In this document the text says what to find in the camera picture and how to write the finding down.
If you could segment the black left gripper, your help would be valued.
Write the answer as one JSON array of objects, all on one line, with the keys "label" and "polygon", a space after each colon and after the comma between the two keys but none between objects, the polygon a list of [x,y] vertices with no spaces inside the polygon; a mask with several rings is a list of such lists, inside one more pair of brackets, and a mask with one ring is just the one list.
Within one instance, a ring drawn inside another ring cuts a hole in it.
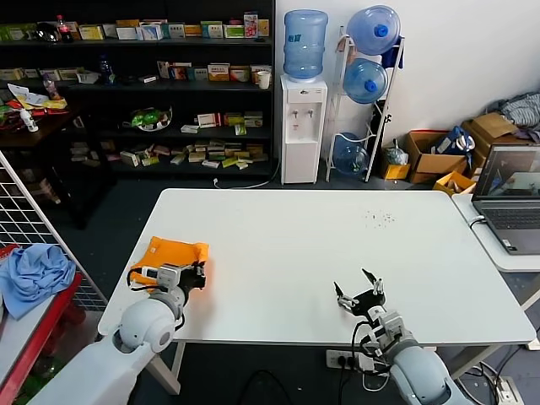
[{"label": "black left gripper", "polygon": [[181,269],[178,287],[184,293],[189,293],[193,289],[203,289],[205,287],[205,264],[206,262],[194,262],[192,266]]}]

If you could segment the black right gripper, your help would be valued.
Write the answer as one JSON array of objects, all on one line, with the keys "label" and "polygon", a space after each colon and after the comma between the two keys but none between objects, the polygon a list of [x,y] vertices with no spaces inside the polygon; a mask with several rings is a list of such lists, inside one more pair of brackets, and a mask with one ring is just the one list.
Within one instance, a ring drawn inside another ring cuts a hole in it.
[{"label": "black right gripper", "polygon": [[377,278],[373,273],[362,268],[363,274],[371,283],[371,289],[351,298],[347,296],[339,285],[334,282],[334,289],[337,295],[337,303],[343,308],[351,308],[354,316],[367,316],[371,308],[383,306],[386,303],[383,280]]}]

